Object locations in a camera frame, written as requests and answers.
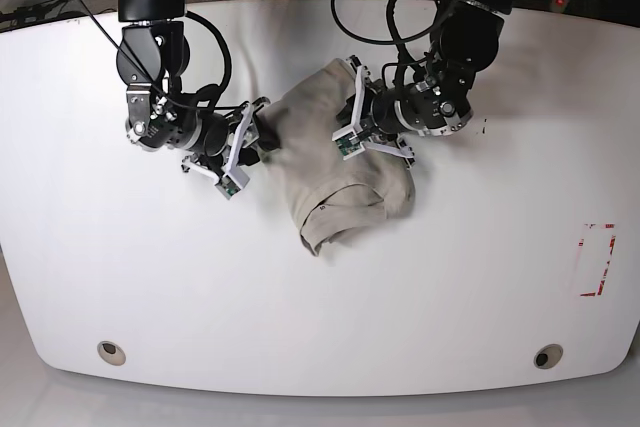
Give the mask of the beige T-shirt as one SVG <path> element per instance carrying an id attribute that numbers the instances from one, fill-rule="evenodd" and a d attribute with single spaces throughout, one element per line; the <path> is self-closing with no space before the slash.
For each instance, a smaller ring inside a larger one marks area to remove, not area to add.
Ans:
<path id="1" fill-rule="evenodd" d="M 312 255 L 402 218 L 414 204 L 414 182 L 400 158 L 368 151 L 346 160 L 332 142 L 336 116 L 354 92 L 354 70 L 334 59 L 259 116 L 280 142 L 263 162 Z"/>

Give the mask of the red tape rectangle marking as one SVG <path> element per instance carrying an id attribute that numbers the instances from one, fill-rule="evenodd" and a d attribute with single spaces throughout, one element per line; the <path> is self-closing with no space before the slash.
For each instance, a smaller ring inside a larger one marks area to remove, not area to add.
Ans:
<path id="1" fill-rule="evenodd" d="M 616 226 L 586 224 L 578 243 L 573 288 L 581 298 L 601 296 L 611 266 Z"/>

